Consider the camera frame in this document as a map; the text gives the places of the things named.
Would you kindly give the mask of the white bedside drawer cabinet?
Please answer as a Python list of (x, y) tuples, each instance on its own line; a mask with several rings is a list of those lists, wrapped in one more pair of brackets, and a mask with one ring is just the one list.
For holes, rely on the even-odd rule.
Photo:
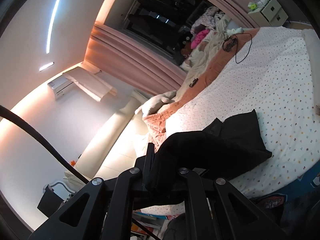
[(280, 27), (289, 18), (277, 0), (254, 0), (248, 9), (248, 15), (260, 27)]

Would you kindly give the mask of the small black device on bed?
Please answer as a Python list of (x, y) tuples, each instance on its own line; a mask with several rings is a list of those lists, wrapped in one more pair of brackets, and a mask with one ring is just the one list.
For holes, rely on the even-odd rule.
[(193, 81), (190, 83), (189, 87), (192, 88), (196, 85), (196, 83), (198, 82), (198, 78), (193, 79)]

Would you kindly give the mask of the white wall air conditioner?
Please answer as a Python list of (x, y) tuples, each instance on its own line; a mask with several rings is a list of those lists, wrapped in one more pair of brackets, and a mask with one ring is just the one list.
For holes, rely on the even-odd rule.
[(74, 83), (61, 75), (47, 83), (47, 86), (48, 93), (57, 100), (68, 93), (74, 87)]

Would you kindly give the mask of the pink left curtain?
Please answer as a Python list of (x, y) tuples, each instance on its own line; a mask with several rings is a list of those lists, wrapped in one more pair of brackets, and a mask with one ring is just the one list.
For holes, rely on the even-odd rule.
[(93, 25), (85, 61), (151, 95), (179, 89), (186, 77), (179, 66), (99, 22)]

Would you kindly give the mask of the white pillow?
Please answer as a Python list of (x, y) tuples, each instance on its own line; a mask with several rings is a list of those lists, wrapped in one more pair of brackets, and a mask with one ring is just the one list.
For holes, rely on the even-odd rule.
[(157, 113), (157, 111), (164, 105), (172, 103), (172, 99), (176, 96), (176, 90), (165, 92), (150, 98), (147, 102), (139, 106), (135, 110), (135, 114), (142, 112), (142, 116), (146, 117)]

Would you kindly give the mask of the pile of clothes by window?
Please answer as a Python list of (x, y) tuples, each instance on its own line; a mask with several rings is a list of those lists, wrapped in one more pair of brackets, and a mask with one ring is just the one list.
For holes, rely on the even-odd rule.
[(223, 39), (233, 34), (243, 33), (242, 27), (238, 27), (229, 16), (216, 6), (211, 6), (191, 26), (192, 38), (181, 49), (184, 57), (180, 67), (188, 72), (201, 58), (205, 47), (214, 37), (222, 36)]

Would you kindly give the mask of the folded cream cloth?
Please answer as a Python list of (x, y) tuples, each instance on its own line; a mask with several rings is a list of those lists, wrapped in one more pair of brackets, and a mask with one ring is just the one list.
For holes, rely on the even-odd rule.
[(320, 53), (319, 53), (319, 38), (313, 29), (302, 30), (302, 37), (306, 43), (306, 49), (308, 51), (311, 76), (313, 82), (313, 97), (315, 112), (319, 115), (319, 101), (320, 101)]

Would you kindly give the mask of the cream cloth hanging on wall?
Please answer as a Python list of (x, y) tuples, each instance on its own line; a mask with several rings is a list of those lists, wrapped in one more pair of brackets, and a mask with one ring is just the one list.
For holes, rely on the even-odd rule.
[(112, 96), (116, 96), (117, 94), (116, 88), (84, 68), (75, 67), (64, 72), (63, 76), (71, 80), (97, 102), (100, 102), (107, 94), (111, 94)]

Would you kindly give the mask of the orange-brown blanket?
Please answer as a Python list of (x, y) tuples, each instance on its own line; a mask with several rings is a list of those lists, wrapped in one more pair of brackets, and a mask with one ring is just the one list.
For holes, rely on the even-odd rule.
[[(233, 56), (247, 42), (251, 41), (259, 30), (259, 28), (249, 29), (242, 34), (233, 35), (238, 41), (236, 45), (232, 46), (230, 51), (225, 51), (227, 45), (230, 44), (225, 39), (220, 40), (216, 46), (213, 45), (214, 40), (210, 41), (205, 47), (207, 55), (191, 68), (183, 85), (177, 91), (173, 102), (162, 106), (157, 113), (143, 118), (149, 131), (149, 142), (155, 145), (156, 151), (167, 138), (165, 129), (166, 120), (208, 87), (218, 77)], [(195, 78), (199, 80), (194, 87), (190, 88), (189, 85)]]

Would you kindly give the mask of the black button-up jacket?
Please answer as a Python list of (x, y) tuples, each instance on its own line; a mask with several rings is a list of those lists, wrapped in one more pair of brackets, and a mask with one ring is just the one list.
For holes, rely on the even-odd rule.
[(146, 189), (147, 205), (183, 202), (180, 169), (203, 169), (203, 177), (232, 180), (271, 158), (255, 111), (215, 119), (201, 131), (177, 132), (155, 153)]

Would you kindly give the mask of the white dotted bed sheet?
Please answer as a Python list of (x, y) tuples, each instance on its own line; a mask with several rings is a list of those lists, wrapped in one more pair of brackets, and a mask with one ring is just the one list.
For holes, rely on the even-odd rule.
[(252, 110), (272, 156), (232, 180), (248, 198), (274, 193), (319, 163), (319, 115), (302, 30), (260, 28), (208, 87), (166, 120), (166, 135)]

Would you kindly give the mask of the cream padded headboard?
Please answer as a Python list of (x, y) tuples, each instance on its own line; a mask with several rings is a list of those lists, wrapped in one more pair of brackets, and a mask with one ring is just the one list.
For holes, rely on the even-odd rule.
[(136, 159), (146, 154), (148, 128), (142, 112), (135, 110), (147, 98), (134, 90), (128, 103), (103, 124), (76, 161), (74, 168), (85, 178), (116, 178), (135, 166)]

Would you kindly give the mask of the blue cartoon bed cover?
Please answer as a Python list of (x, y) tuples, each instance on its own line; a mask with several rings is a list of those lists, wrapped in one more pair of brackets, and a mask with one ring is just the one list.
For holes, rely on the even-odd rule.
[(287, 234), (303, 232), (319, 216), (319, 164), (285, 187), (251, 201)]

